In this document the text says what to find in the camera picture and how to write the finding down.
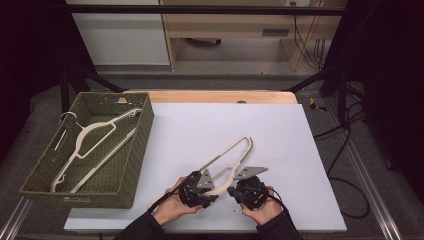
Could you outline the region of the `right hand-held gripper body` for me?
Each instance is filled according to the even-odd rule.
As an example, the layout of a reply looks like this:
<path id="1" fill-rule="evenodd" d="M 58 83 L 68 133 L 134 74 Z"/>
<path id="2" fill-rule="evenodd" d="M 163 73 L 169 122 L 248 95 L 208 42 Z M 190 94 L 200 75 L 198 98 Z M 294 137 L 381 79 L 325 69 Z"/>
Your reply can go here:
<path id="1" fill-rule="evenodd" d="M 236 195 L 233 197 L 237 203 L 244 204 L 250 210 L 258 209 L 269 196 L 265 184 L 258 178 L 258 174 L 266 172 L 267 167 L 244 167 L 234 179 Z"/>

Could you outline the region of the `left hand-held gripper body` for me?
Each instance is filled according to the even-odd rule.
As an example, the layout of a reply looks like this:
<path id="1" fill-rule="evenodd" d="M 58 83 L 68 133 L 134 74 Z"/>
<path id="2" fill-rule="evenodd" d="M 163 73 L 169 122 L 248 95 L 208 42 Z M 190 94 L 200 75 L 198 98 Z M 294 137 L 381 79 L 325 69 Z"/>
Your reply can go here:
<path id="1" fill-rule="evenodd" d="M 194 207 L 202 205 L 207 208 L 212 202 L 205 201 L 200 195 L 207 195 L 214 188 L 214 183 L 207 169 L 204 172 L 193 171 L 179 187 L 179 197 L 183 204 Z"/>

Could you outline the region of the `cream plastic clothes hanger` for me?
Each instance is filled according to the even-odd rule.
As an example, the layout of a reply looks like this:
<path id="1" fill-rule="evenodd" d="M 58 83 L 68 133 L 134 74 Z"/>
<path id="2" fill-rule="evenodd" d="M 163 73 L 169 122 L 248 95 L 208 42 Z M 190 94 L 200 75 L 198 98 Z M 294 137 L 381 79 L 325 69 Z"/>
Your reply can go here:
<path id="1" fill-rule="evenodd" d="M 207 195 L 220 195 L 221 193 L 223 193 L 224 191 L 226 191 L 227 188 L 232 184 L 232 182 L 235 180 L 234 179 L 234 177 L 236 175 L 235 174 L 235 171 L 241 165 L 241 163 L 244 161 L 244 159 L 248 156 L 248 154 L 250 153 L 250 151 L 253 148 L 253 140 L 252 140 L 252 138 L 250 136 L 247 136 L 247 135 L 243 135 L 243 136 L 239 137 L 237 140 L 235 140 L 233 143 L 231 143 L 229 146 L 227 146 L 223 151 L 221 151 L 220 153 L 218 153 L 216 156 L 214 156 L 211 160 L 209 160 L 207 163 L 205 163 L 199 169 L 194 170 L 194 171 L 201 171 L 201 172 L 204 172 L 205 169 L 208 170 L 208 167 L 210 165 L 212 165 L 213 163 L 215 163 L 219 158 L 223 157 L 225 154 L 227 154 L 230 150 L 232 150 L 234 147 L 236 147 L 237 145 L 239 145 L 243 141 L 246 141 L 247 142 L 247 146 L 246 146 L 244 152 L 242 153 L 242 155 L 240 156 L 240 158 L 234 164 L 228 165 L 228 168 L 230 169 L 230 173 L 229 173 L 229 176 L 228 176 L 227 180 L 220 187 L 218 187 L 218 188 L 216 188 L 215 185 L 214 185 L 214 188 L 211 191 L 208 191 L 207 192 Z M 212 175 L 210 172 L 209 173 L 210 173 L 210 176 L 212 177 L 212 180 L 213 180 L 213 178 L 216 177 L 216 176 L 218 176 L 221 172 L 222 172 L 222 170 L 218 171 L 215 175 Z M 178 185 L 178 196 L 179 196 L 179 187 L 182 185 L 183 181 Z M 150 213 L 152 213 L 154 210 L 157 209 L 157 207 L 164 200 L 166 200 L 167 198 L 169 198 L 174 192 L 175 192 L 175 190 L 173 190 L 172 192 L 164 193 L 162 196 L 160 196 L 157 199 L 155 199 L 154 201 L 152 201 L 148 205 L 148 211 Z"/>
<path id="2" fill-rule="evenodd" d="M 103 122 L 95 122 L 86 127 L 78 124 L 81 128 L 80 133 L 77 135 L 75 140 L 75 149 L 64 166 L 61 168 L 59 173 L 53 179 L 50 185 L 50 191 L 55 192 L 59 184 L 61 184 L 66 177 L 66 171 L 71 166 L 75 159 L 85 159 L 90 155 L 101 143 L 103 143 L 112 133 L 117 129 L 117 123 L 123 119 L 135 117 L 137 114 L 142 112 L 141 108 L 130 109 L 117 117 Z M 84 139 L 94 130 L 99 128 L 110 127 L 110 131 L 107 132 L 96 144 L 94 144 L 85 154 L 80 154 Z M 129 131 L 71 190 L 71 193 L 79 191 L 135 134 L 136 128 Z"/>

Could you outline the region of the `green woven basket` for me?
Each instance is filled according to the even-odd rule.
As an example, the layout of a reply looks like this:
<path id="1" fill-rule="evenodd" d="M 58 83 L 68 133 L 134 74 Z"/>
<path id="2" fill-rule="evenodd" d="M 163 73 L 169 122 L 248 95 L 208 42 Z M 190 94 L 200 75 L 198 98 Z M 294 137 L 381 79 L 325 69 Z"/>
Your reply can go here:
<path id="1" fill-rule="evenodd" d="M 111 120 L 122 113 L 141 108 L 135 117 L 117 123 L 117 129 L 85 159 L 75 159 L 65 180 L 55 192 L 50 185 L 75 149 L 81 128 Z M 58 130 L 20 188 L 20 193 L 48 207 L 115 208 L 133 205 L 142 163 L 154 120 L 150 96 L 145 93 L 95 93 L 77 95 L 69 111 L 61 116 Z M 76 193 L 77 183 L 133 128 L 134 136 Z M 92 131 L 83 141 L 85 154 L 110 127 Z"/>

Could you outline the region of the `person's right hand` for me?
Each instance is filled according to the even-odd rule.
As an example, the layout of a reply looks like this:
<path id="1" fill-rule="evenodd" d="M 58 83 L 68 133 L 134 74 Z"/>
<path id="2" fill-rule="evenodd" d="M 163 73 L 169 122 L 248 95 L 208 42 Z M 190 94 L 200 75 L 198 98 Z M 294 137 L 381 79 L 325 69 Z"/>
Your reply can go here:
<path id="1" fill-rule="evenodd" d="M 244 204 L 241 205 L 242 214 L 250 217 L 257 225 L 260 226 L 266 224 L 283 211 L 283 207 L 277 201 L 272 199 L 272 196 L 274 195 L 272 186 L 268 186 L 268 192 L 269 197 L 262 206 L 256 210 L 250 210 Z"/>

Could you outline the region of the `person's left hand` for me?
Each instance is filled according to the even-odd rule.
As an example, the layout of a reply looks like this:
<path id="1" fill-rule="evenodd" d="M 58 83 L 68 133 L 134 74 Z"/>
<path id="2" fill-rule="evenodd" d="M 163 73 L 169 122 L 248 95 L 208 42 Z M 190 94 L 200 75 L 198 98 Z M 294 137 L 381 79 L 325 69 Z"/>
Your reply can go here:
<path id="1" fill-rule="evenodd" d="M 181 216 L 195 214 L 203 208 L 202 205 L 189 207 L 181 202 L 180 197 L 178 196 L 178 185 L 183 180 L 184 178 L 180 177 L 172 187 L 166 189 L 166 193 L 172 192 L 173 190 L 175 190 L 175 192 L 169 198 L 164 200 L 153 212 L 153 217 L 159 225 L 164 226 L 177 220 Z"/>

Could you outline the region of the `white table sheet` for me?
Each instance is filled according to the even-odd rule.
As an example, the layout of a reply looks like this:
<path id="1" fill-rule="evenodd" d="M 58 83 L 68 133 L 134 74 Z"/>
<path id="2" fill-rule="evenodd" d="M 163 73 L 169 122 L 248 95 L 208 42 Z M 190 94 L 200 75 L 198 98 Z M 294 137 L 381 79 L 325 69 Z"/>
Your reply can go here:
<path id="1" fill-rule="evenodd" d="M 148 209 L 176 180 L 199 169 L 243 135 L 253 148 L 241 163 L 264 166 L 260 179 L 273 186 L 302 232 L 337 232 L 346 228 L 299 104 L 156 103 L 155 118 L 130 209 L 74 209 L 68 231 L 115 231 Z M 247 146 L 243 141 L 209 166 L 221 185 Z"/>

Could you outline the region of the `yellow and black tool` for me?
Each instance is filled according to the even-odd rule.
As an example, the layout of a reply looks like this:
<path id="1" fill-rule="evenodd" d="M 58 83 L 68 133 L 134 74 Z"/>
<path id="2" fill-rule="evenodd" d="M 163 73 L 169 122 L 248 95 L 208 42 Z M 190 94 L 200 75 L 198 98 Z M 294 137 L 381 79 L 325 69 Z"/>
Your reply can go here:
<path id="1" fill-rule="evenodd" d="M 310 106 L 310 109 L 321 111 L 321 112 L 327 112 L 327 108 L 326 107 L 322 107 L 322 106 L 318 106 L 316 104 L 314 98 L 309 98 L 309 106 Z"/>

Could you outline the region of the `black chair base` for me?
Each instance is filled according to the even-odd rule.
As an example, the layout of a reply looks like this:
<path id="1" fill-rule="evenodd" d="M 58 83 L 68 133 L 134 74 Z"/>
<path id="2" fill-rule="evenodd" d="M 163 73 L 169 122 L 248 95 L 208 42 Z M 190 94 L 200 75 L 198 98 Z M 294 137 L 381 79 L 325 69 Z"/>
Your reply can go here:
<path id="1" fill-rule="evenodd" d="M 215 47 L 219 46 L 222 42 L 221 39 L 195 39 L 195 38 L 185 38 L 185 41 L 197 47 Z"/>

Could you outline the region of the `white cabinet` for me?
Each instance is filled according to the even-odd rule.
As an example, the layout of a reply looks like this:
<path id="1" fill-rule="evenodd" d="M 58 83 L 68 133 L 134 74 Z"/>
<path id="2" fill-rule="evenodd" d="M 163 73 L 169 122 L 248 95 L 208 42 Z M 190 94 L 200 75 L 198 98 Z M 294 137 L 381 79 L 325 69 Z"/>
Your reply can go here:
<path id="1" fill-rule="evenodd" d="M 73 13 L 95 65 L 168 65 L 160 14 Z"/>

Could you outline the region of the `light wooden desk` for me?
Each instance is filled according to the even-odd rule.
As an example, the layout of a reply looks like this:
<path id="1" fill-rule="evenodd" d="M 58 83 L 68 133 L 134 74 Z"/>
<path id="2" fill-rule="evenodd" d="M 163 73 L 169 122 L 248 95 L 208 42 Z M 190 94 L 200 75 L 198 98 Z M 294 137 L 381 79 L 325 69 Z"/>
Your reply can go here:
<path id="1" fill-rule="evenodd" d="M 348 0 L 159 0 L 165 5 L 342 8 Z M 170 39 L 275 38 L 296 71 L 312 40 L 332 40 L 339 16 L 165 14 Z"/>

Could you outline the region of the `aluminium floor rail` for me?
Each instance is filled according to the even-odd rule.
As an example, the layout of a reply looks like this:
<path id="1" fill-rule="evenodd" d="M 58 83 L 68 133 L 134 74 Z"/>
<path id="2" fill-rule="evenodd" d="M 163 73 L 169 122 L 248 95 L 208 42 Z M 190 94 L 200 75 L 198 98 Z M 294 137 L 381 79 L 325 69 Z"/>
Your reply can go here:
<path id="1" fill-rule="evenodd" d="M 21 197 L 10 217 L 0 228 L 0 240 L 14 240 L 24 220 L 26 219 L 33 202 Z"/>
<path id="2" fill-rule="evenodd" d="M 359 152 L 347 133 L 342 134 L 352 167 L 367 197 L 368 203 L 386 240 L 402 240 L 401 233 L 391 216 L 375 182 L 366 169 Z"/>

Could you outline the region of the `black slanted frame strut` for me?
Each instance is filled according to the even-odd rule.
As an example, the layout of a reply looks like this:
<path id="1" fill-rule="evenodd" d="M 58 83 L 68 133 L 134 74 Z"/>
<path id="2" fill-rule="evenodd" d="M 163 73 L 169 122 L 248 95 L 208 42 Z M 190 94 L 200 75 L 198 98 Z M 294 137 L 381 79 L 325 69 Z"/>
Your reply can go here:
<path id="1" fill-rule="evenodd" d="M 310 84 L 323 80 L 323 84 L 319 90 L 319 93 L 323 97 L 331 96 L 335 91 L 338 91 L 337 101 L 337 119 L 342 126 L 347 125 L 347 75 L 345 74 L 342 67 L 331 65 L 320 72 L 310 76 L 306 80 L 290 87 L 287 92 L 296 93 L 301 89 L 309 86 Z"/>
<path id="2" fill-rule="evenodd" d="M 60 92 L 63 112 L 68 111 L 71 106 L 69 88 L 72 88 L 76 94 L 80 92 L 90 92 L 90 87 L 86 83 L 87 79 L 93 80 L 114 93 L 122 93 L 125 91 L 124 88 L 107 81 L 97 73 L 89 71 L 80 65 L 65 66 L 60 72 Z"/>

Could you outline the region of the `black horizontal frame bar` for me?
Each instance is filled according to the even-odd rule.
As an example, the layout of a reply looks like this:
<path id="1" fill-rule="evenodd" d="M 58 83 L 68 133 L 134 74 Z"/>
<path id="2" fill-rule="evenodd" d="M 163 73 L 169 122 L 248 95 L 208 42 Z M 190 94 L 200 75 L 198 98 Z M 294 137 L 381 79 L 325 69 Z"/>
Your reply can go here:
<path id="1" fill-rule="evenodd" d="M 71 4 L 65 9 L 71 13 L 105 14 L 221 14 L 221 15 L 302 15 L 343 16 L 345 8 L 322 7 L 255 7 L 255 6 L 212 6 L 212 5 L 86 5 Z"/>

